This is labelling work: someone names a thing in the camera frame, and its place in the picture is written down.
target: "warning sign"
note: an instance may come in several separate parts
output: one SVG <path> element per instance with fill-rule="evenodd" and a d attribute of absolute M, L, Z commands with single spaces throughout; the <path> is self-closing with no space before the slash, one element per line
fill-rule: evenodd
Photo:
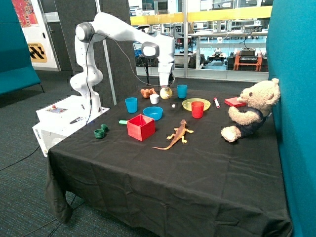
<path fill-rule="evenodd" d="M 41 43 L 28 43 L 28 46 L 32 63 L 47 63 L 45 50 Z"/>

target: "toy lizard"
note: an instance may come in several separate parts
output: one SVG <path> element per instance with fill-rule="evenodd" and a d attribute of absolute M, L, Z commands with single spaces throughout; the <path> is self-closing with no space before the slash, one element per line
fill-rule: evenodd
<path fill-rule="evenodd" d="M 171 141 L 170 145 L 165 147 L 165 148 L 159 148 L 159 147 L 152 147 L 152 148 L 155 148 L 155 149 L 159 149 L 159 150 L 168 150 L 170 149 L 177 141 L 179 141 L 180 139 L 182 139 L 182 143 L 187 143 L 188 141 L 184 139 L 184 134 L 186 132 L 188 133 L 193 133 L 192 130 L 188 130 L 186 129 L 186 124 L 187 122 L 183 119 L 181 120 L 181 126 L 179 128 L 174 128 L 174 130 L 176 131 L 176 133 L 172 134 L 171 136 L 168 136 L 167 139 L 170 140 L 171 138 L 173 138 L 173 140 Z"/>

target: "gray partition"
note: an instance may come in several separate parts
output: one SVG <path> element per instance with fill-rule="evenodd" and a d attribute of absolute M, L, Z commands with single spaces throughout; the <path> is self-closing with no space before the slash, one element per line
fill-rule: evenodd
<path fill-rule="evenodd" d="M 97 13 L 95 0 L 55 0 L 55 4 L 75 75 L 83 71 L 82 67 L 76 62 L 76 25 L 82 22 L 93 21 Z M 109 13 L 130 24 L 128 0 L 100 0 L 100 5 L 102 12 Z M 116 98 L 119 102 L 131 95 L 137 89 L 137 78 L 133 74 L 133 71 L 136 71 L 133 44 L 131 41 L 118 42 L 131 61 L 133 67 L 132 71 L 128 59 L 121 52 L 117 44 L 111 39 L 107 39 L 106 42 L 109 51 Z M 110 107 L 114 103 L 102 42 L 94 44 L 94 55 L 96 65 L 103 73 L 103 80 L 95 86 L 94 90 L 100 94 L 102 106 Z"/>

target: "red cup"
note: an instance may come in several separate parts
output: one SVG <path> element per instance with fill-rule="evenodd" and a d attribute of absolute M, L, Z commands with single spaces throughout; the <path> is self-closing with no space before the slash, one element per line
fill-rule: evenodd
<path fill-rule="evenodd" d="M 192 117 L 196 119 L 200 119 L 203 117 L 203 111 L 204 111 L 204 103 L 201 101 L 194 101 L 191 103 L 192 107 Z"/>

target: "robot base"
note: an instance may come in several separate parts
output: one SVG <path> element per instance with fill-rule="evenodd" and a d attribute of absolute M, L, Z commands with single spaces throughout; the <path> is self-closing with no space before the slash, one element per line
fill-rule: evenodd
<path fill-rule="evenodd" d="M 109 110 L 102 108 L 98 113 L 91 113 L 87 122 L 89 115 L 86 115 L 82 101 L 82 96 L 72 95 L 36 111 L 39 123 L 33 126 L 33 132 L 45 157 L 50 148 Z"/>

